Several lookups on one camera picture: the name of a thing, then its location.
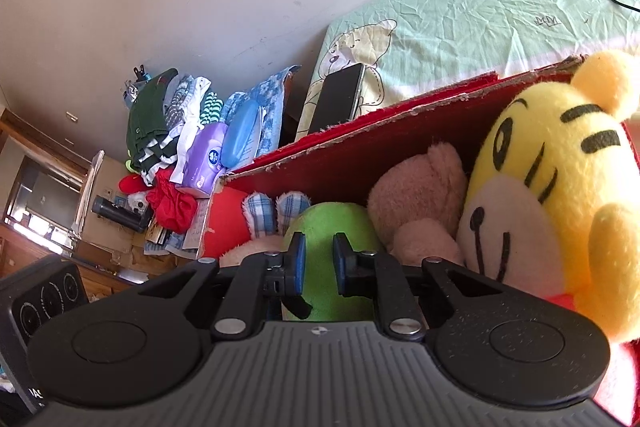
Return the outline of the white bunny plush toy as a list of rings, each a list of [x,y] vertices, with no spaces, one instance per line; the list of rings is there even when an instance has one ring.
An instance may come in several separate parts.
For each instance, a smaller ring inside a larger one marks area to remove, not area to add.
[[[242,202],[242,211],[250,239],[223,254],[218,265],[236,267],[250,255],[283,251],[285,233],[310,206],[309,197],[299,191],[281,194],[276,199],[262,193],[248,195]]]

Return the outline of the red cloth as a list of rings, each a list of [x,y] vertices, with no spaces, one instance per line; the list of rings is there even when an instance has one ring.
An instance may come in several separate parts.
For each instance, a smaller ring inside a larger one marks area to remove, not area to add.
[[[158,170],[152,186],[147,186],[140,174],[129,173],[120,179],[118,188],[127,196],[142,192],[157,223],[168,231],[184,234],[196,216],[198,201],[194,196],[180,192],[170,181],[173,172],[172,167]]]

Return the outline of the purple tissue pack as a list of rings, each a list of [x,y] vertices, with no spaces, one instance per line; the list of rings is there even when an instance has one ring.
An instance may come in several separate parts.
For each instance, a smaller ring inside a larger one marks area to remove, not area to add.
[[[221,121],[206,124],[186,154],[186,167],[178,191],[196,198],[209,197],[218,176],[224,172],[220,153],[228,126]]]

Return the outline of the mauve teddy bear plush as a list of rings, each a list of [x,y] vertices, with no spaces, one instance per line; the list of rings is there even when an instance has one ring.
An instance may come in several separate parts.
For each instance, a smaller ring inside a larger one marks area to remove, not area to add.
[[[456,242],[468,180],[456,149],[431,145],[374,184],[367,210],[378,239],[402,265],[437,257],[461,265]]]

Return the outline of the green plush toy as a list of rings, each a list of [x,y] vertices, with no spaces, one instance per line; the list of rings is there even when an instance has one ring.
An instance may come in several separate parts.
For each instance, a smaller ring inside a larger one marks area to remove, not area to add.
[[[284,246],[293,235],[306,241],[303,298],[311,306],[306,322],[369,321],[373,307],[363,297],[342,297],[337,291],[333,265],[333,236],[344,233],[355,251],[380,251],[382,245],[367,210],[351,202],[322,202],[306,209],[284,236]]]

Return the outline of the blue plastic case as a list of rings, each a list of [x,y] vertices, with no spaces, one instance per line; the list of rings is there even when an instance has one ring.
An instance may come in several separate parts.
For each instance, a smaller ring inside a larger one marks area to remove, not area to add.
[[[220,162],[227,170],[238,170],[254,160],[262,133],[262,108],[254,100],[245,101],[229,124]]]

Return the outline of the yellow tiger plush toy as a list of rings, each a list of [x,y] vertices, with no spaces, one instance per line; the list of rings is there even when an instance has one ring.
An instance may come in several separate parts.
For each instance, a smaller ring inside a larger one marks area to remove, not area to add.
[[[624,127],[638,106],[639,61],[622,51],[523,90],[477,155],[457,233],[468,269],[573,308],[612,343],[639,336],[639,166]]]

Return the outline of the red cardboard box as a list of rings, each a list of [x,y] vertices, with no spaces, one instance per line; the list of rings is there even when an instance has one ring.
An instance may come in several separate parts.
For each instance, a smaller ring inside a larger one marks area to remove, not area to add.
[[[467,84],[270,154],[219,181],[204,253],[219,256],[240,243],[232,225],[244,196],[299,191],[311,206],[351,202],[367,210],[384,173],[436,143],[456,149],[469,187],[503,109],[533,84],[569,82],[575,72]],[[370,299],[369,321],[265,321],[248,338],[219,339],[195,377],[189,424],[621,426],[638,418],[639,336],[612,343],[573,308],[464,262],[431,257],[402,267],[423,314],[422,340],[382,334]]]

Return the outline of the pile of folded clothes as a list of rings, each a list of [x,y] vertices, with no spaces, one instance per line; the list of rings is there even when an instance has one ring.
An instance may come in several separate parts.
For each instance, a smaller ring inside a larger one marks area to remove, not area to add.
[[[138,68],[140,80],[124,93],[127,170],[141,176],[145,187],[152,187],[165,169],[172,171],[172,182],[182,183],[196,135],[211,124],[230,127],[236,122],[248,131],[233,170],[277,150],[288,82],[298,70],[288,66],[246,92],[221,98],[206,77],[181,75],[174,68],[150,77]]]

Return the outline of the black smartphone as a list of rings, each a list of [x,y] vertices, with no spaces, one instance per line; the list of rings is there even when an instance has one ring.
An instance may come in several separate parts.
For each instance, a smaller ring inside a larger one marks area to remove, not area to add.
[[[361,91],[363,64],[354,64],[332,72],[323,86],[308,129],[309,134],[352,120]]]

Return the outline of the green cartoon bed sheet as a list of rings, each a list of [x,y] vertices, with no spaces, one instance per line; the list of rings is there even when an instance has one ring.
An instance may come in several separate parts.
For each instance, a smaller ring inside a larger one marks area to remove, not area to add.
[[[373,0],[329,24],[296,135],[326,76],[366,66],[364,115],[484,72],[510,77],[571,55],[639,52],[639,0]]]

